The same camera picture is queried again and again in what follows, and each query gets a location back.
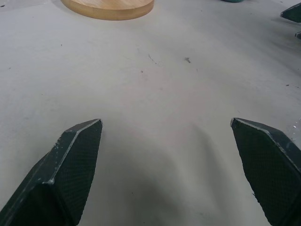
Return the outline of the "round wooden board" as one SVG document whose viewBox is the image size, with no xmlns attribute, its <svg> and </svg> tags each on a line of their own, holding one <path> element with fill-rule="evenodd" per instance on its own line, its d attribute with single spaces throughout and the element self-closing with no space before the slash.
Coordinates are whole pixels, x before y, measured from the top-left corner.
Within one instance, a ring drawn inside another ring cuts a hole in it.
<svg viewBox="0 0 301 226">
<path fill-rule="evenodd" d="M 60 0 L 68 9 L 90 18 L 122 21 L 150 13 L 155 0 Z"/>
</svg>

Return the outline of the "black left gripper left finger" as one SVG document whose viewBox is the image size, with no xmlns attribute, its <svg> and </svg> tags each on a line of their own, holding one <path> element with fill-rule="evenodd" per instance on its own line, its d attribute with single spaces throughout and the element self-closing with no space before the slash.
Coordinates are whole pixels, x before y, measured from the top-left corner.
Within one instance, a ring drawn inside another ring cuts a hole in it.
<svg viewBox="0 0 301 226">
<path fill-rule="evenodd" d="M 64 131 L 0 211 L 0 226 L 78 226 L 94 179 L 103 124 Z"/>
</svg>

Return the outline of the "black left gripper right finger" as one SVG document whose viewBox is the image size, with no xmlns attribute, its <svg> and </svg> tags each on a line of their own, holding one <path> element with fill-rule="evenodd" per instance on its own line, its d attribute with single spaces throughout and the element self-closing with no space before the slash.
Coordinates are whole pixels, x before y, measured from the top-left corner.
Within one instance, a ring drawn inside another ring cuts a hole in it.
<svg viewBox="0 0 301 226">
<path fill-rule="evenodd" d="M 232 118 L 245 177 L 271 226 L 301 226 L 301 149 L 282 131 Z"/>
</svg>

